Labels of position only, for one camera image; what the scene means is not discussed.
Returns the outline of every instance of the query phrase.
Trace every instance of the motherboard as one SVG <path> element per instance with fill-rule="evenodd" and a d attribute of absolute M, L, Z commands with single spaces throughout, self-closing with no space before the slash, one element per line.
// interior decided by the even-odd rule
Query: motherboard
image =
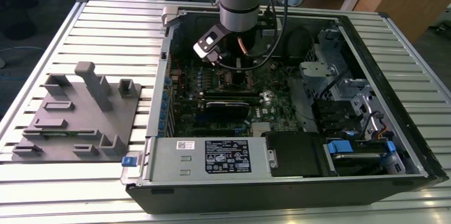
<path fill-rule="evenodd" d="M 232 72 L 190 61 L 172 63 L 174 137 L 252 137 L 298 130 L 288 78 L 297 67 L 274 61 Z"/>

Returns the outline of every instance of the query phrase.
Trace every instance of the barcode sticker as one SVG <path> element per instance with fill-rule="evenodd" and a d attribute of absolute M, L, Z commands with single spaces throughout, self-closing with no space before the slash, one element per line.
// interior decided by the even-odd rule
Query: barcode sticker
<path fill-rule="evenodd" d="M 178 150 L 192 150 L 194 149 L 194 142 L 193 141 L 177 141 L 176 149 Z"/>

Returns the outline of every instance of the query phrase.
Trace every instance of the warning label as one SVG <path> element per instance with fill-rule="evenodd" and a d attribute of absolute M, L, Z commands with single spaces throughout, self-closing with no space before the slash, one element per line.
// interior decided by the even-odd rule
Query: warning label
<path fill-rule="evenodd" d="M 250 172 L 246 141 L 205 141 L 205 171 L 208 174 Z"/>

